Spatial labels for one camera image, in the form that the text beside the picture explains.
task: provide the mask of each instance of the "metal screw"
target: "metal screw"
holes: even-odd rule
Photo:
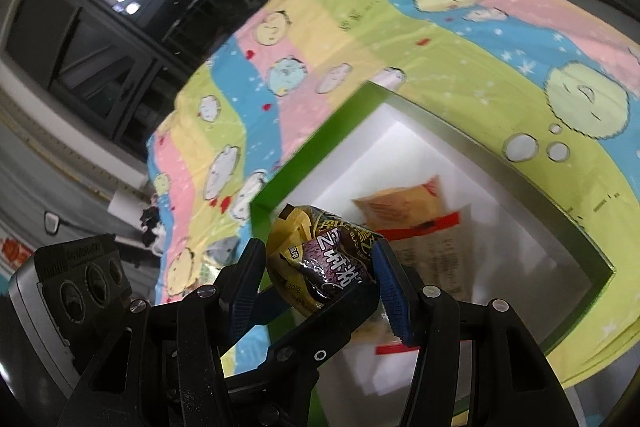
[[[280,412],[271,404],[265,405],[258,413],[258,422],[265,427],[274,425],[280,418]]]
[[[502,299],[495,299],[495,301],[492,302],[492,306],[499,312],[505,312],[509,309],[509,303],[507,301],[503,301]]]
[[[434,299],[436,297],[440,297],[441,291],[437,286],[428,285],[422,288],[422,293],[425,297],[431,297],[432,299]]]
[[[289,360],[291,358],[291,355],[293,355],[293,347],[286,346],[278,351],[276,359],[278,360],[278,362],[285,362],[286,360]]]
[[[203,299],[206,299],[207,297],[210,297],[215,294],[216,294],[216,287],[213,286],[212,284],[206,284],[198,288],[198,297],[202,297]]]
[[[129,311],[131,313],[140,313],[146,309],[146,302],[142,299],[136,299],[129,305]]]

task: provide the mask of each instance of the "blue cartoon face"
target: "blue cartoon face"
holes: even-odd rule
[[[269,89],[277,96],[285,96],[296,89],[305,77],[305,65],[291,55],[281,58],[267,71]]]

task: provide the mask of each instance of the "white star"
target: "white star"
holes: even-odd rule
[[[609,324],[602,327],[602,336],[606,339],[611,333],[613,333],[617,329],[618,329],[618,326],[613,321],[611,321]]]
[[[520,73],[529,74],[533,72],[533,68],[536,67],[536,63],[532,60],[531,62],[527,62],[526,60],[522,61],[522,65],[518,66]]]

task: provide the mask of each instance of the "colorful cartoon tablecloth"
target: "colorful cartoon tablecloth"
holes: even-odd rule
[[[233,260],[252,235],[251,199],[372,80],[503,155],[616,267],[549,355],[565,385],[592,375],[640,332],[639,57],[564,0],[270,0],[148,142],[166,228],[158,301]],[[228,369],[255,367],[267,344],[252,331]]]

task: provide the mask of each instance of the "cardboard box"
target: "cardboard box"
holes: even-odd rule
[[[286,203],[363,223],[353,198],[434,174],[449,210],[470,207],[472,301],[510,302],[548,353],[607,285],[609,261],[506,161],[380,86],[360,87],[255,198],[254,235],[265,239]],[[457,412],[468,407],[469,344],[461,346]],[[397,425],[416,356],[376,356],[373,345],[350,345],[325,363],[317,389],[329,425]]]

